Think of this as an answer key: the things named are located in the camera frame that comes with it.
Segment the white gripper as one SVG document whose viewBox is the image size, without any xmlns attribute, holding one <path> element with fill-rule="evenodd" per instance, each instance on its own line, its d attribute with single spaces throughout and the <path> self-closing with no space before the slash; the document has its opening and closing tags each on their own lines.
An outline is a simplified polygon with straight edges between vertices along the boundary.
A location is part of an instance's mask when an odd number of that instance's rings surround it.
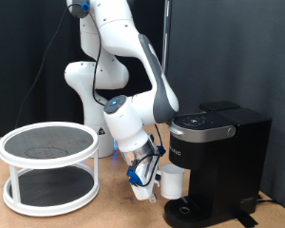
<svg viewBox="0 0 285 228">
<path fill-rule="evenodd" d="M 154 184 L 161 186 L 162 175 L 157 173 L 159 156 L 145 156 L 134 160 L 128 167 L 128 177 L 131 188 L 138 200 L 149 200 L 155 203 L 158 197 L 153 193 Z"/>
</svg>

